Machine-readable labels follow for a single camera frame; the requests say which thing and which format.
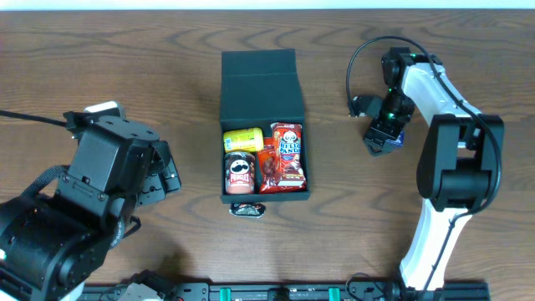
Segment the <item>snack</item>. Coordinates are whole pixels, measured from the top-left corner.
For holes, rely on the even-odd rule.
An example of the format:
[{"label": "snack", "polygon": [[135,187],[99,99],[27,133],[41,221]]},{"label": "snack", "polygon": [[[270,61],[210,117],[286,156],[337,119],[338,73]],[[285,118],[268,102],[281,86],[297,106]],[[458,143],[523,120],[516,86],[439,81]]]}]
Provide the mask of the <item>snack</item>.
[{"label": "snack", "polygon": [[272,137],[264,138],[264,149],[258,152],[258,162],[262,172],[260,193],[279,192],[277,183],[275,183],[275,146]]},{"label": "snack", "polygon": [[259,128],[230,130],[223,134],[223,145],[225,152],[260,151],[264,147],[262,130]]},{"label": "snack", "polygon": [[301,125],[274,123],[275,181],[278,186],[301,186],[305,182],[301,167]]},{"label": "snack", "polygon": [[225,190],[227,194],[254,193],[254,156],[245,151],[225,155]]}]

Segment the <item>red snack bag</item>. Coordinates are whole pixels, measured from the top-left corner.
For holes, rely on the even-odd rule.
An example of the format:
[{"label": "red snack bag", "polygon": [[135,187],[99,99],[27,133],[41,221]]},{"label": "red snack bag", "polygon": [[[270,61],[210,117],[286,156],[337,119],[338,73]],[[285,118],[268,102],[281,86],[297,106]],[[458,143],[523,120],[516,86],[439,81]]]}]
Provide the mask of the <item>red snack bag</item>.
[{"label": "red snack bag", "polygon": [[301,125],[271,124],[275,146],[275,181],[278,186],[302,186],[306,179],[301,167]]},{"label": "red snack bag", "polygon": [[305,187],[304,184],[301,186],[277,186],[276,178],[280,181],[280,176],[277,175],[275,168],[275,145],[273,145],[272,137],[264,137],[264,149],[258,152],[258,160],[262,172],[261,194],[299,191]]}]

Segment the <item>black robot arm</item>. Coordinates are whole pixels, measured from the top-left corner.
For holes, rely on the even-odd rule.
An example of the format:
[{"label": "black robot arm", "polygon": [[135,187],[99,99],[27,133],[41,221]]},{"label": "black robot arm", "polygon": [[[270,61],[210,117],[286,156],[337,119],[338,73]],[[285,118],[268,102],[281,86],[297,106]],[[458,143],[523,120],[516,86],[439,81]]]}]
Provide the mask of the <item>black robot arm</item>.
[{"label": "black robot arm", "polygon": [[[71,165],[48,169],[0,207],[0,289],[15,299],[81,291],[130,219],[139,221],[135,209],[181,189],[167,142],[115,102],[64,117],[79,140]],[[54,195],[40,194],[54,179]]]}]

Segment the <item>pringles can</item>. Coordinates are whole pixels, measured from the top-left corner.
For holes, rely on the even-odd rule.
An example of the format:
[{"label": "pringles can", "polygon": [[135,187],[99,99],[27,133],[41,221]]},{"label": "pringles can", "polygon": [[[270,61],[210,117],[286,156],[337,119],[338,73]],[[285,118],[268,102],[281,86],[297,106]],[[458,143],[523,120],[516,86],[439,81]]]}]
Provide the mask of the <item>pringles can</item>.
[{"label": "pringles can", "polygon": [[254,156],[245,151],[225,155],[225,190],[227,194],[254,193]]}]

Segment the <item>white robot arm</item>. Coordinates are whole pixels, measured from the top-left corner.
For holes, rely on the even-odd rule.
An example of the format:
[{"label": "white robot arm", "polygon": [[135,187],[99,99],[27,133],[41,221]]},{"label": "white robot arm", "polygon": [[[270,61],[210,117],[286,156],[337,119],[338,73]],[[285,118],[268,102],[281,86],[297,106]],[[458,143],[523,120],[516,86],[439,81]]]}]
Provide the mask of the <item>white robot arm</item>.
[{"label": "white robot arm", "polygon": [[[415,293],[406,299],[425,292],[432,298],[444,285],[446,265],[462,228],[483,200],[495,195],[503,122],[468,104],[435,55],[391,48],[381,64],[389,87],[387,97],[357,96],[349,101],[349,109],[351,115],[374,118],[364,136],[373,156],[395,148],[392,145],[415,107],[429,126],[417,170],[423,196],[421,216],[409,252],[401,261],[400,277],[405,290]],[[497,141],[497,148],[491,140]],[[475,155],[457,157],[459,148]]]}]

